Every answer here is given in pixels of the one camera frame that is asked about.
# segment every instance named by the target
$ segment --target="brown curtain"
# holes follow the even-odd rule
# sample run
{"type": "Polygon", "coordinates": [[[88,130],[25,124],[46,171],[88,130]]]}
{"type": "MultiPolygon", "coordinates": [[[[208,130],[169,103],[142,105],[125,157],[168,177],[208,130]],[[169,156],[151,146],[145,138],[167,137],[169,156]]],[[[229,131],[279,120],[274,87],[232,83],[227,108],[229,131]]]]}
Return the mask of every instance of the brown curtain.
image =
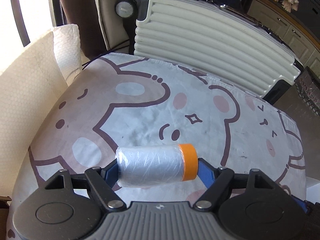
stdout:
{"type": "Polygon", "coordinates": [[[89,59],[107,52],[94,0],[60,0],[68,23],[79,26],[81,49],[89,59]]]}

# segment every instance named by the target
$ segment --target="cartoon bear print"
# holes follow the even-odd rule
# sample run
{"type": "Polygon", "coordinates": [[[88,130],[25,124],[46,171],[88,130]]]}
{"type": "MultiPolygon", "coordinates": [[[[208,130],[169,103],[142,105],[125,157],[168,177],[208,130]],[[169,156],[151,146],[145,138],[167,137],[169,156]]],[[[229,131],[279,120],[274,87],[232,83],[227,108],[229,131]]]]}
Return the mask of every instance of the cartoon bear print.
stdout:
{"type": "Polygon", "coordinates": [[[265,141],[253,144],[252,147],[262,154],[266,162],[277,167],[279,172],[273,174],[272,179],[290,192],[289,187],[284,185],[289,182],[286,181],[286,174],[305,170],[302,141],[292,131],[294,122],[285,113],[270,107],[268,103],[255,100],[254,104],[250,96],[246,96],[245,101],[247,106],[256,112],[256,130],[265,137],[265,141]]]}
{"type": "Polygon", "coordinates": [[[118,145],[100,128],[113,110],[157,105],[169,98],[170,89],[161,78],[121,70],[144,60],[147,59],[116,65],[99,58],[70,85],[47,115],[29,148],[38,184],[44,181],[39,166],[59,163],[71,173],[106,166],[114,160],[118,145]]]}
{"type": "MultiPolygon", "coordinates": [[[[144,71],[142,65],[139,67],[140,71],[144,71]]],[[[162,70],[158,65],[148,67],[154,78],[167,72],[166,68],[162,70]]],[[[149,108],[117,108],[102,129],[120,147],[191,143],[196,148],[198,157],[216,167],[221,166],[221,162],[228,160],[233,141],[230,129],[240,117],[240,107],[222,82],[211,85],[207,80],[212,81],[206,79],[203,74],[199,79],[179,67],[173,67],[170,76],[166,77],[171,91],[166,102],[149,108]],[[111,124],[121,127],[123,132],[112,129],[111,124]]],[[[181,184],[152,188],[121,188],[117,194],[128,204],[133,200],[176,201],[185,200],[188,195],[195,191],[202,192],[204,188],[200,179],[196,178],[181,184]],[[153,194],[158,190],[172,195],[153,194]]]]}

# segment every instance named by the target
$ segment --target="cabinet handle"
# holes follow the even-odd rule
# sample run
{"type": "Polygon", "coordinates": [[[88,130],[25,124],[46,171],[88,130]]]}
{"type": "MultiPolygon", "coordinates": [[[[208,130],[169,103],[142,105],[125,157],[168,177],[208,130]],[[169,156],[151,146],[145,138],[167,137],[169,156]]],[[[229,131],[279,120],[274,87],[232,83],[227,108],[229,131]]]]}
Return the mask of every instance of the cabinet handle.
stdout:
{"type": "Polygon", "coordinates": [[[279,22],[282,22],[285,26],[288,26],[283,20],[277,18],[279,22]]]}
{"type": "Polygon", "coordinates": [[[301,38],[301,36],[294,30],[292,29],[293,33],[295,33],[299,38],[301,38]]]}

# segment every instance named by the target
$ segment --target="masking film roll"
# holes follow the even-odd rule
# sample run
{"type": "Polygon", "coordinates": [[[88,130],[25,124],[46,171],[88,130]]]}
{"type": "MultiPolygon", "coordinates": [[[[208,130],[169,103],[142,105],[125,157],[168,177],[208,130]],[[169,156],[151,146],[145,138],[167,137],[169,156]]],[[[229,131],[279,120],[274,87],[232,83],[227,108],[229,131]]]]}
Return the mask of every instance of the masking film roll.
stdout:
{"type": "Polygon", "coordinates": [[[191,144],[119,147],[120,187],[151,187],[195,179],[198,157],[191,144]]]}

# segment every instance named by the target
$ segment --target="bed sheet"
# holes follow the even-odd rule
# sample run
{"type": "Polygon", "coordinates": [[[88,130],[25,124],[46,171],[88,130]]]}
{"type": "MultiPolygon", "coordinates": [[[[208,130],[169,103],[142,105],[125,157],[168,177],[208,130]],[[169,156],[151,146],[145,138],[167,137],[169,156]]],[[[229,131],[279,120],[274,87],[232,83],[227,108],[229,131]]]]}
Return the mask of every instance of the bed sheet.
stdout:
{"type": "MultiPolygon", "coordinates": [[[[52,108],[20,169],[12,214],[61,168],[104,167],[117,147],[192,143],[198,157],[236,173],[261,169],[283,189],[306,197],[302,142],[295,121],[267,102],[187,67],[111,53],[93,61],[52,108]]],[[[130,201],[190,201],[206,190],[199,178],[150,188],[113,190],[130,201]]]]}

